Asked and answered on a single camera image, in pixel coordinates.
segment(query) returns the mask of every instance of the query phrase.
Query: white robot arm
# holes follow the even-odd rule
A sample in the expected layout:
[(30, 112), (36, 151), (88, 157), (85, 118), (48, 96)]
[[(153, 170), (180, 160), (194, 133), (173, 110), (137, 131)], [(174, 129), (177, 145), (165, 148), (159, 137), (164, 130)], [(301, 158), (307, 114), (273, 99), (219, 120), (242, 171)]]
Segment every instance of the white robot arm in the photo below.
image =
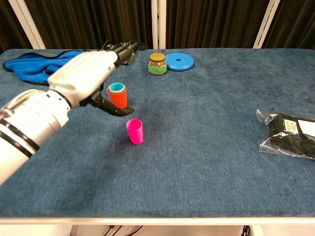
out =
[(49, 77), (48, 92), (31, 89), (6, 104), (0, 114), (0, 185), (68, 122), (70, 109), (90, 103), (114, 116), (132, 113), (102, 98), (100, 90), (122, 62), (145, 48), (128, 42), (81, 53)]

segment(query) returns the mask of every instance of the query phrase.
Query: black item in plastic bag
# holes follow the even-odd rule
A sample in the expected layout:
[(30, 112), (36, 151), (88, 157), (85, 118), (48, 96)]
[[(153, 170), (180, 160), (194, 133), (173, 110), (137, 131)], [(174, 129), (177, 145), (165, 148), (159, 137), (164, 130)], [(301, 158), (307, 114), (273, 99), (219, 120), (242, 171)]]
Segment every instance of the black item in plastic bag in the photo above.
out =
[(315, 159), (315, 119), (283, 113), (264, 116), (259, 110), (256, 114), (269, 127), (260, 151)]

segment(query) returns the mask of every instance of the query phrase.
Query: jar lid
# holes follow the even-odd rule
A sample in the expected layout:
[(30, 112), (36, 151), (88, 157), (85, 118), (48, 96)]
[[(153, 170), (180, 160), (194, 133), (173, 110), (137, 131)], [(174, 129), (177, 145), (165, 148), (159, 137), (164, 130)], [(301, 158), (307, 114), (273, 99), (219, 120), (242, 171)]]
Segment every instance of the jar lid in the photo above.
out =
[(150, 55), (150, 61), (162, 62), (165, 60), (165, 55), (163, 53), (152, 53)]

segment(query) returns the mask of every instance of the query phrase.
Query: dark curtain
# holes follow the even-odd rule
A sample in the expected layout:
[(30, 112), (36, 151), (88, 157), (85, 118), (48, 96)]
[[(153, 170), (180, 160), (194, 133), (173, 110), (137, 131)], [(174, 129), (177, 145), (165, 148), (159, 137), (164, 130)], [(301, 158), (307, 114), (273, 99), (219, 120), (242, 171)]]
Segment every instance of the dark curtain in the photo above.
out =
[(0, 0), (0, 54), (12, 48), (32, 48), (7, 0)]
[(263, 47), (315, 49), (315, 0), (281, 1)]
[(167, 48), (252, 48), (269, 0), (168, 0)]
[(48, 49), (100, 49), (106, 40), (152, 48), (150, 0), (25, 0)]

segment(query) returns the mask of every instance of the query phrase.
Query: table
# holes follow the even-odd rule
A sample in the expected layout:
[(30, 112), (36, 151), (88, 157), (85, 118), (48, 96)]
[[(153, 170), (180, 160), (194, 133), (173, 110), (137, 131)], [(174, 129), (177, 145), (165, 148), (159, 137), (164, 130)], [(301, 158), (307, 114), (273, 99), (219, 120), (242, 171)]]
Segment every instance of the table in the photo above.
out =
[[(0, 62), (29, 51), (8, 50)], [(195, 66), (148, 72), (151, 53), (176, 51)], [(4, 69), (0, 78), (1, 105), (27, 89), (48, 90)], [(255, 116), (315, 116), (314, 51), (139, 51), (104, 86), (113, 82), (125, 84), (134, 114), (71, 110), (68, 124), (0, 187), (0, 223), (314, 223), (315, 161), (259, 152), (267, 127)], [(143, 121), (142, 145), (128, 139), (130, 118)]]

